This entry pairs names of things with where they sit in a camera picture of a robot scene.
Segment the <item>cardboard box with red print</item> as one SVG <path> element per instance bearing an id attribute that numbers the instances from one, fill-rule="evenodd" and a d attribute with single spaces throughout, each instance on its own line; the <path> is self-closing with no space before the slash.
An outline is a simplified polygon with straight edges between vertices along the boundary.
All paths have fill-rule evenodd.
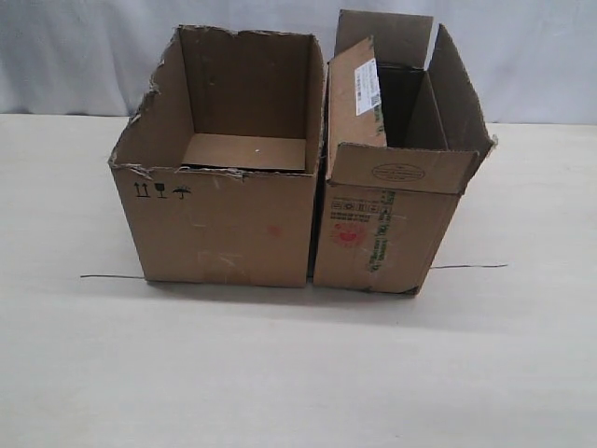
<path id="1" fill-rule="evenodd" d="M 416 295 L 493 148 L 446 26 L 342 10 L 326 129 L 313 283 Z"/>

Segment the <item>torn open cardboard box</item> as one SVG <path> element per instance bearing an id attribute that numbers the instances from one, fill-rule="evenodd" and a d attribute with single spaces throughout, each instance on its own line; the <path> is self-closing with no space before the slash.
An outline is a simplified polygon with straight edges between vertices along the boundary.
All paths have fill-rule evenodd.
<path id="1" fill-rule="evenodd" d="M 108 162 L 147 281 L 306 284 L 325 86 L 314 35 L 174 29 Z"/>

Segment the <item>white backdrop curtain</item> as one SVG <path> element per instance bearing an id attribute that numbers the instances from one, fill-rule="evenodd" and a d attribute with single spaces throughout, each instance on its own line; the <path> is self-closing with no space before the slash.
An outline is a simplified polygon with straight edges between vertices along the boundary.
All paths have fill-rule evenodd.
<path id="1" fill-rule="evenodd" d="M 126 116 L 179 24 L 314 34 L 330 57 L 343 9 L 444 24 L 488 121 L 596 120 L 592 1 L 5 1 L 1 109 Z"/>

